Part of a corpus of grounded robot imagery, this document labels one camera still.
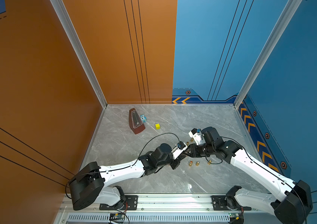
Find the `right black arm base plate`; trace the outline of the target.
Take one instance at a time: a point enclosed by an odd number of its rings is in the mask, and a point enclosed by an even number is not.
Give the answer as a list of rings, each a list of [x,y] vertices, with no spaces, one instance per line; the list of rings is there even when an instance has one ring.
[[[234,197],[226,195],[211,196],[214,211],[251,211],[251,207],[242,207]]]

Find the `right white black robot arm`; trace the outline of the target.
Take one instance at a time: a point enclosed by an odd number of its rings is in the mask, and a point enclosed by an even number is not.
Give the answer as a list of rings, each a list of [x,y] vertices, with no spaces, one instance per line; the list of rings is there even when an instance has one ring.
[[[232,187],[225,196],[227,207],[241,210],[250,207],[277,217],[283,224],[306,224],[313,209],[310,186],[274,171],[251,156],[242,145],[232,139],[224,141],[213,127],[192,129],[189,136],[194,144],[187,147],[185,154],[192,158],[212,155],[242,170],[264,186],[268,192],[260,193]]]

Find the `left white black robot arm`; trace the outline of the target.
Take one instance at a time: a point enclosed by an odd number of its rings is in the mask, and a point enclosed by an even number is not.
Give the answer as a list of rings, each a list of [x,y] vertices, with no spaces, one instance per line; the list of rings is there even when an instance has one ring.
[[[155,151],[128,163],[114,166],[89,163],[68,182],[73,210],[82,210],[94,202],[107,204],[114,209],[122,208],[126,201],[125,194],[121,187],[111,185],[155,174],[164,166],[176,169],[185,158],[183,153],[186,150],[187,145],[183,142],[174,148],[163,143]]]

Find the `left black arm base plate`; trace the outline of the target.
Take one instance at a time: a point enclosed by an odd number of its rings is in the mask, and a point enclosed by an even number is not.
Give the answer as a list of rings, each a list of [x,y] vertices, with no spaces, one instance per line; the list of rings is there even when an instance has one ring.
[[[100,204],[99,209],[104,210],[123,210],[123,211],[135,211],[138,205],[138,195],[125,195],[124,198],[121,198],[119,202],[113,206],[107,204]]]

